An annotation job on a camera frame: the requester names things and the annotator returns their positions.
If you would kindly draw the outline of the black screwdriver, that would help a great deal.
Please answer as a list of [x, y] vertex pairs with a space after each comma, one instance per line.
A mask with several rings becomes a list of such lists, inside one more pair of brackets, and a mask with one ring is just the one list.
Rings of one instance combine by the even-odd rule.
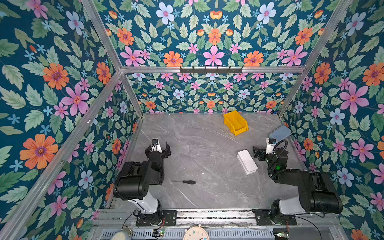
[[174, 183], [183, 183], [183, 184], [188, 184], [188, 185], [195, 185], [196, 182], [192, 180], [184, 180], [184, 181], [172, 181]]

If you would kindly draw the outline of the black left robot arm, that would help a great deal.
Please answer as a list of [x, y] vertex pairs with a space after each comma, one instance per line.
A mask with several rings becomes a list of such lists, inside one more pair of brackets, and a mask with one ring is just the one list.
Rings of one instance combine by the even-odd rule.
[[150, 186], [162, 185], [165, 177], [164, 159], [171, 153], [169, 144], [163, 150], [158, 139], [145, 149], [143, 162], [126, 162], [119, 172], [113, 188], [114, 197], [133, 203], [145, 215], [157, 214], [160, 201], [149, 192]]

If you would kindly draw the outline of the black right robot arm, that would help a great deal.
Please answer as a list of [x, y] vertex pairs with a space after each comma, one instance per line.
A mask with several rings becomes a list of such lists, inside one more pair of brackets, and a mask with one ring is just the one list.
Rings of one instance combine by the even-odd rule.
[[268, 211], [254, 209], [257, 223], [274, 225], [296, 224], [295, 216], [307, 214], [340, 214], [343, 203], [330, 177], [326, 173], [288, 169], [288, 152], [285, 148], [266, 150], [253, 147], [254, 158], [268, 164], [271, 180], [277, 184], [294, 186], [298, 196], [285, 200], [274, 200]]

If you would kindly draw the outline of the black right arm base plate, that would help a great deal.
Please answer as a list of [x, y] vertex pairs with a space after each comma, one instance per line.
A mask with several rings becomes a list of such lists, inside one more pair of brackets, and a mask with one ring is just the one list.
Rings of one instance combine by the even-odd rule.
[[296, 226], [297, 221], [294, 216], [283, 215], [278, 210], [252, 209], [255, 214], [258, 226]]

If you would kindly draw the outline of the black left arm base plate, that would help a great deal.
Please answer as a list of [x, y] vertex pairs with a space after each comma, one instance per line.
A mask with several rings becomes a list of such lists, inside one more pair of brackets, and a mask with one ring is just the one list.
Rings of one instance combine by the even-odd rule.
[[161, 227], [175, 226], [177, 221], [176, 210], [160, 210], [154, 214], [142, 214], [137, 216], [137, 227]]

